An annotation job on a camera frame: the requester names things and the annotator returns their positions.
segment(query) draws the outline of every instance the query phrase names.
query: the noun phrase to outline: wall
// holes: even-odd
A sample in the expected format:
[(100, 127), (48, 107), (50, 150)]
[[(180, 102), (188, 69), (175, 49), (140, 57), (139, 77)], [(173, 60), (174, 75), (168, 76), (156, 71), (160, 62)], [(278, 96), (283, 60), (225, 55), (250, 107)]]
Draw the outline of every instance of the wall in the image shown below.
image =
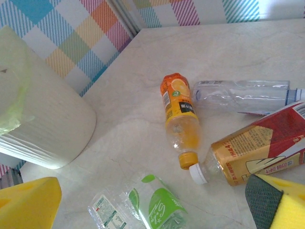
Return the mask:
[(115, 0), (139, 28), (303, 18), (304, 0)]
[(132, 39), (105, 0), (0, 0), (4, 25), (80, 95)]

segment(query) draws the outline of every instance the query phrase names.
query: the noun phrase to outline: clear water bottle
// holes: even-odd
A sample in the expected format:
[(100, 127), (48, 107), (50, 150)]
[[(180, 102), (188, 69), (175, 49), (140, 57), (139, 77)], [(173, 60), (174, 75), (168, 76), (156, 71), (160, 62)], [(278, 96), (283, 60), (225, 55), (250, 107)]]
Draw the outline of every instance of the clear water bottle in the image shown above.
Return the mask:
[(305, 90), (290, 90), (289, 81), (199, 81), (193, 90), (197, 107), (256, 115), (304, 99)]

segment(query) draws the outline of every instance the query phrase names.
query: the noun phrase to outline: sponge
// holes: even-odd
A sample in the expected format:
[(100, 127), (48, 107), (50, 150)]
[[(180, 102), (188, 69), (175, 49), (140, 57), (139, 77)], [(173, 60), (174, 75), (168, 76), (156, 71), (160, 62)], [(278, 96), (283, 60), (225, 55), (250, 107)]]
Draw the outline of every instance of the sponge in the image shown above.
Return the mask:
[(257, 229), (305, 229), (305, 186), (251, 175), (245, 196)]
[(56, 177), (0, 190), (0, 228), (50, 229), (61, 201)]

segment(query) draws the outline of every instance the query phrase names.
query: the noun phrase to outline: marble countertop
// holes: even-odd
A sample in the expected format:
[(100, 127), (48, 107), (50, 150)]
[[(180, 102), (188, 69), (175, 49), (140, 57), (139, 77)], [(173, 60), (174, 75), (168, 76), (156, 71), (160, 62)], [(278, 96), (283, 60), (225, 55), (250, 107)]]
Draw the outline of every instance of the marble countertop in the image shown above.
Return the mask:
[[(244, 185), (196, 185), (179, 168), (165, 137), (160, 83), (179, 72), (199, 80), (291, 80), (305, 88), (305, 20), (143, 29), (84, 96), (97, 113), (95, 133), (70, 164), (49, 170), (31, 163), (24, 182), (55, 176), (62, 202), (54, 229), (95, 229), (87, 206), (108, 187), (124, 191), (136, 171), (164, 180), (195, 219), (195, 228), (254, 229)], [(203, 160), (210, 144), (257, 117), (197, 109), (203, 127)], [(304, 183), (302, 166), (275, 176)]]

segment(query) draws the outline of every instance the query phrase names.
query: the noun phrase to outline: bottle cap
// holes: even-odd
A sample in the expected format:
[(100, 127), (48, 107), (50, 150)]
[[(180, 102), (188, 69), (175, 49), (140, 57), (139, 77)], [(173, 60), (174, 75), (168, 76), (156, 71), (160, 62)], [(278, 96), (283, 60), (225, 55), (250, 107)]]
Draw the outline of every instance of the bottle cap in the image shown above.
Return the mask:
[(179, 155), (180, 167), (188, 170), (190, 166), (198, 163), (198, 155), (195, 152), (185, 152)]
[(190, 167), (190, 173), (196, 184), (203, 185), (203, 184), (207, 183), (206, 179), (204, 178), (204, 176), (202, 174), (199, 163)]

